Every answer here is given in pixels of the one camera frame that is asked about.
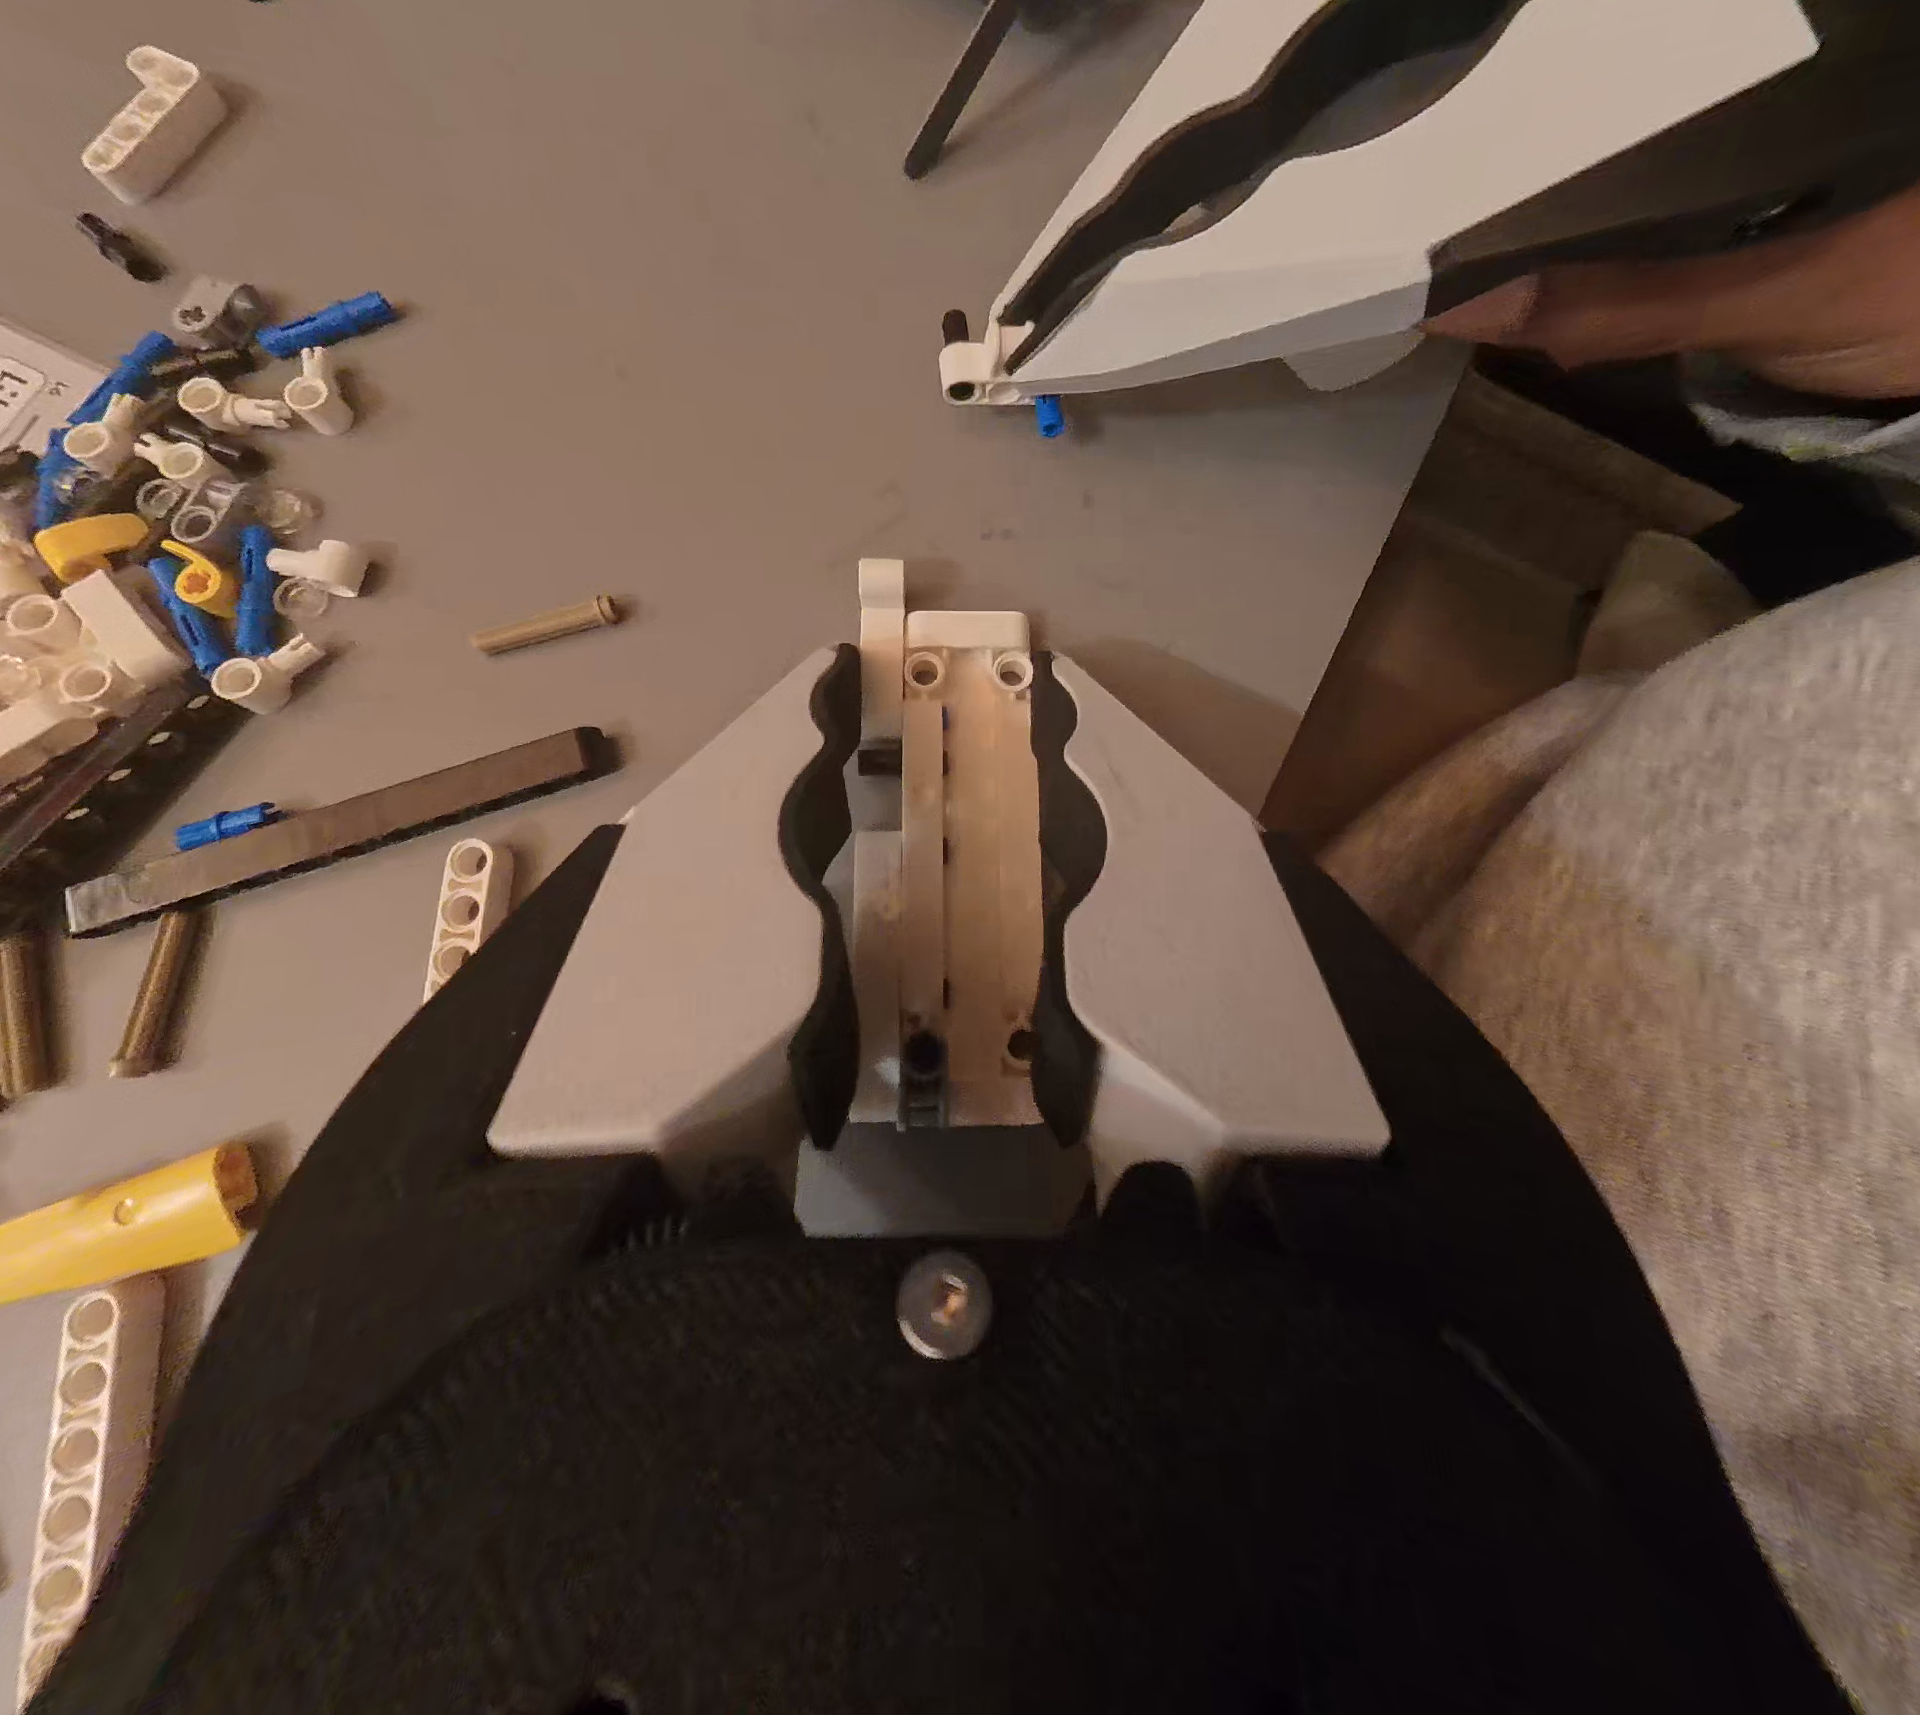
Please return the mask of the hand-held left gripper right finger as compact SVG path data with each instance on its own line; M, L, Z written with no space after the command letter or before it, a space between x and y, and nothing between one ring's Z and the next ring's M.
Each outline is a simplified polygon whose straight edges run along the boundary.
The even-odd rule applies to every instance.
M1044 964L1033 1090L1097 1202L1251 1157L1375 1160L1389 1120L1255 816L1068 655L1033 683Z

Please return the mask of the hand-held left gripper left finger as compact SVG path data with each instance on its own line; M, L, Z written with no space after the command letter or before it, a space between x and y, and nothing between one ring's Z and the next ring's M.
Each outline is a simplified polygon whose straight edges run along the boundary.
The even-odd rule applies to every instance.
M623 821L488 1120L500 1157L647 1151L790 1170L852 1113L852 949L827 873L852 837L859 655L813 650Z

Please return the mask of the white lego frame assembly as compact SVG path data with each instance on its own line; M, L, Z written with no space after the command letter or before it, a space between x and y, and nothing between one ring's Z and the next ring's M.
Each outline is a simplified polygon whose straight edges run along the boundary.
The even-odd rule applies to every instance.
M1035 655L1021 614L907 608L859 560L852 1124L1035 1124L1044 974Z

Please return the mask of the white lego connector blue pin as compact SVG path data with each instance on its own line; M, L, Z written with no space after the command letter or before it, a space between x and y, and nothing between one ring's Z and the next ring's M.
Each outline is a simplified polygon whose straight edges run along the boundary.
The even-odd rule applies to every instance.
M1060 393L1033 393L1009 373L1009 361L1029 343L1033 324L1017 320L987 320L980 337L970 337L970 320L963 310L944 310L939 319L939 393L952 405L980 410L1029 410L1038 437L1068 431L1068 405Z

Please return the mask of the white five-hole lego beam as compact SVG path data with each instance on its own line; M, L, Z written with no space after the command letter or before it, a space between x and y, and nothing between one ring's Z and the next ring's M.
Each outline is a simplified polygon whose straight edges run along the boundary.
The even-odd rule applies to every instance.
M500 925L512 909L514 856L484 837L460 837L444 856L421 1001L429 1003Z

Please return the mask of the long black lego beam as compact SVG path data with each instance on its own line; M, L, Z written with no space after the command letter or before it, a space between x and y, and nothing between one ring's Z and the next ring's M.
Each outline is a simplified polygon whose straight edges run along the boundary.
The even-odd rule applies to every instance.
M405 777L324 807L293 813L221 842L78 882L59 895L59 933L108 937L178 909L293 882L410 837L424 837L619 771L601 727L565 727L448 771Z

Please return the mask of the tan lego axle pin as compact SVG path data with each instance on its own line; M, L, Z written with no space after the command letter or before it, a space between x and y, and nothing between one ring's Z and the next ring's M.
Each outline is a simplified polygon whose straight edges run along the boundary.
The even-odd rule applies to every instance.
M514 624L494 624L480 632L469 632L469 647L484 660L532 650L532 647L551 647L583 632L614 629L623 619L623 608L614 596L597 595L563 608L545 608L535 615L525 615Z

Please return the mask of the dark tan lego axle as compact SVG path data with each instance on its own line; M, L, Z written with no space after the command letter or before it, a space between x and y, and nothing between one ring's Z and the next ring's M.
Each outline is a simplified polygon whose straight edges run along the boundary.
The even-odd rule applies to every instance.
M132 1008L108 1059L110 1078L146 1078L175 1066L198 949L203 911L175 909L156 918Z
M41 925L2 933L2 1105L52 1082L50 949Z

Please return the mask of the yellow lego panel piece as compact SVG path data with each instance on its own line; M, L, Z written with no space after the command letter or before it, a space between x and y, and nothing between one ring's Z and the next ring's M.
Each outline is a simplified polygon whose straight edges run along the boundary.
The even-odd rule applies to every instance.
M214 1143L2 1220L2 1304L214 1261L244 1242L251 1150Z

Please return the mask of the dark teal lego beam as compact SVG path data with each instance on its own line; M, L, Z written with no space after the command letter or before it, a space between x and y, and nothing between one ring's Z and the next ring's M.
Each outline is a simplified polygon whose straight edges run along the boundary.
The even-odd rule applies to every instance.
M244 710L166 683L7 793L2 904L115 864L248 725Z

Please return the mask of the long white lego beam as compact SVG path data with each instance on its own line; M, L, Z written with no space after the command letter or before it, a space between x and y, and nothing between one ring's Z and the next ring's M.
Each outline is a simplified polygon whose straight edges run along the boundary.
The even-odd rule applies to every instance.
M90 1288L59 1314L17 1625L16 1710L27 1710L78 1630L149 1480L161 1336L161 1275Z

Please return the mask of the pile of small lego pieces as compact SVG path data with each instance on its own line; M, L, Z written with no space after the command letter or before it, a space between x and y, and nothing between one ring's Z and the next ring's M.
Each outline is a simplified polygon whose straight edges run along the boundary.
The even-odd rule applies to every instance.
M340 354L396 319L363 291L272 320L248 285L192 285L41 457L2 457L2 614L108 572L187 655L178 683L281 711L324 660L305 624L368 590L370 550L322 532L272 440L350 431Z

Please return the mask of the lego instruction booklet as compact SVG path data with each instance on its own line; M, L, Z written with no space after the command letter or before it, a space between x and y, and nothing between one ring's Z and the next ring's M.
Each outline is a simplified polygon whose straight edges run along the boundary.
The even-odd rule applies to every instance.
M27 334L2 319L2 457L41 457L82 400L108 380L103 364Z

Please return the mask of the small black lego pin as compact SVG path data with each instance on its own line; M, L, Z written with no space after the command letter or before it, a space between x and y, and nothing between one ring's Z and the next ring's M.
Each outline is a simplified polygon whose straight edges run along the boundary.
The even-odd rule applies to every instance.
M132 285L161 285L166 274L166 266L146 241L118 229L103 213L78 212L77 229L82 234L82 241L96 250L100 259L115 266Z

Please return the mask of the white angled lego beam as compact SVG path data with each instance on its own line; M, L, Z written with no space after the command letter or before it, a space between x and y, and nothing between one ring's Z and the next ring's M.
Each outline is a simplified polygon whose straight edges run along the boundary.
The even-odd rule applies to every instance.
M171 49L132 47L124 69L137 87L82 144L78 165L122 208L140 208L219 134L229 102Z

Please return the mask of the person's right hand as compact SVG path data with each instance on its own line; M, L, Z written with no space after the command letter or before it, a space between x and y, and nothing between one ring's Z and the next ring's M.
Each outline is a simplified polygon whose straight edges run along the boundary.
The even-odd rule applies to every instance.
M1824 400L1916 393L1916 208L1718 257L1566 266L1422 320L1555 366L1714 356Z

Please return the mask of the beige cloth bag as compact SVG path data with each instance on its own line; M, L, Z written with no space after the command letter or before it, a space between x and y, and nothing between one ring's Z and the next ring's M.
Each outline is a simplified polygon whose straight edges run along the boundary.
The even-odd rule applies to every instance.
M1645 678L1763 608L1692 540L1640 527L1606 574L1575 647L1575 678Z

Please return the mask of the person's grey sweatsuit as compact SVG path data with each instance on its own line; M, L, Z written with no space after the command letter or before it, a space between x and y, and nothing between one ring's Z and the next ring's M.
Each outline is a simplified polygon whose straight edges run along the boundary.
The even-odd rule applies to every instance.
M1520 706L1320 864L1606 1200L1845 1699L1916 1710L1916 562Z

